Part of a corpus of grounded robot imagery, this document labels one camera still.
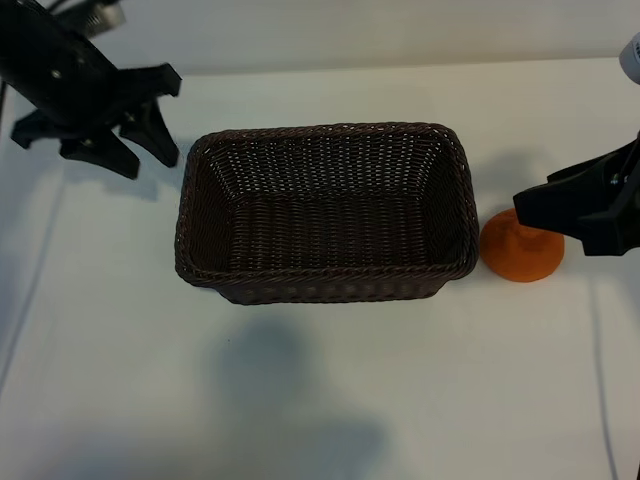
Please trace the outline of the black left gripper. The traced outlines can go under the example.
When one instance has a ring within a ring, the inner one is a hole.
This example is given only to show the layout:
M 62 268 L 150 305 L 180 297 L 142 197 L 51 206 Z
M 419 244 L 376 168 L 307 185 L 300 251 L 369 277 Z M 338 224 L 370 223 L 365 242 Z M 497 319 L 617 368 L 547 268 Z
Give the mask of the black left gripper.
M 178 96 L 179 74 L 167 63 L 120 69 L 91 41 L 124 21 L 118 1 L 2 2 L 1 77 L 36 108 L 14 128 L 19 145 L 58 138 L 64 159 L 135 180 L 140 161 L 111 131 L 119 128 L 166 167 L 177 165 L 158 100 Z

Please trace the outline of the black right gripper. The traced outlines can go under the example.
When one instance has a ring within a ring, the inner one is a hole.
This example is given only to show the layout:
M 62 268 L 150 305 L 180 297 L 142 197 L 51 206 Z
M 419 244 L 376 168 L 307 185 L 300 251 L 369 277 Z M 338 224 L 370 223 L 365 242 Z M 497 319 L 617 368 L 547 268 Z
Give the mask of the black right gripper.
M 616 193 L 613 208 L 605 197 Z M 513 197 L 519 223 L 582 243 L 585 255 L 639 247 L 639 137 L 625 147 L 550 174 Z

